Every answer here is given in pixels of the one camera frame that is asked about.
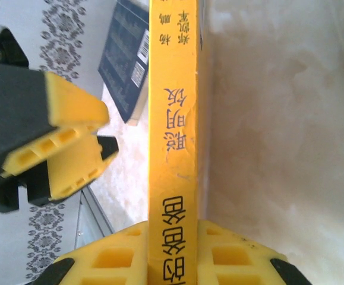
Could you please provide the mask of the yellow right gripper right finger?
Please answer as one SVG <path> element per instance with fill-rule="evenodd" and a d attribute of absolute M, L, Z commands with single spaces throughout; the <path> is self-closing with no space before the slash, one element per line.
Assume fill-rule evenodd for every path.
<path fill-rule="evenodd" d="M 197 283 L 296 285 L 311 282 L 287 257 L 208 221 L 198 221 Z"/>

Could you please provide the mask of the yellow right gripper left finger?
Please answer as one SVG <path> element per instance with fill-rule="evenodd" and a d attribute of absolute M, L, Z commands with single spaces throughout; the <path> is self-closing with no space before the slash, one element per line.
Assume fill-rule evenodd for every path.
<path fill-rule="evenodd" d="M 143 221 L 57 258 L 33 284 L 147 284 Z"/>

